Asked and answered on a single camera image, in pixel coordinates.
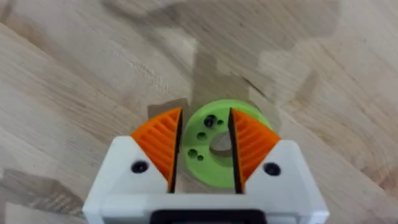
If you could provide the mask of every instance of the green ring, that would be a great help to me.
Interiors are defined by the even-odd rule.
[[[200,108],[189,119],[182,137],[185,163],[196,178],[215,187],[231,188],[234,185],[232,159],[210,152],[211,140],[220,133],[228,132],[230,108],[245,112],[271,128],[268,120],[257,108],[239,100],[211,102]],[[223,123],[216,123],[212,128],[207,128],[203,122],[210,114],[215,115],[217,120],[222,120]]]

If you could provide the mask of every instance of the white plastic part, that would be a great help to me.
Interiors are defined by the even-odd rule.
[[[148,170],[135,174],[131,166],[136,161],[148,163]],[[90,224],[105,224],[102,209],[106,199],[119,195],[164,194],[167,181],[130,136],[113,139],[83,206]]]
[[[149,169],[133,174],[134,161]],[[268,162],[278,164],[279,176],[264,172]],[[281,140],[261,162],[245,185],[245,194],[167,194],[167,181],[133,138],[116,138],[99,170],[83,213],[90,224],[148,223],[164,209],[258,209],[269,224],[322,224],[328,209],[293,141]]]

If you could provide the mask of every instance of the orange plastic part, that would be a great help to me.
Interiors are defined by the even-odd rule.
[[[244,183],[280,140],[280,137],[246,113],[231,109],[234,119],[238,169]]]
[[[131,137],[166,178],[169,190],[173,184],[181,112],[181,108],[164,112],[131,133]]]

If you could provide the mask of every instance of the black screw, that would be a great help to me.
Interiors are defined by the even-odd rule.
[[[271,175],[271,176],[280,175],[280,167],[276,163],[268,162],[268,163],[264,164],[262,168],[268,175]]]
[[[217,117],[211,114],[211,115],[208,115],[208,116],[205,118],[204,124],[205,124],[205,126],[206,126],[207,128],[211,128],[211,127],[213,126],[213,124],[216,123],[216,121],[217,121]]]
[[[145,172],[149,167],[149,164],[145,161],[137,161],[132,164],[131,171],[135,174],[141,174]]]

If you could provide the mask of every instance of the wood grain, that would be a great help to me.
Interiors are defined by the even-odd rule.
[[[298,142],[328,223],[398,223],[397,12],[393,0],[0,0],[0,223],[84,223],[113,137],[223,98]],[[178,191],[223,191],[178,166]]]

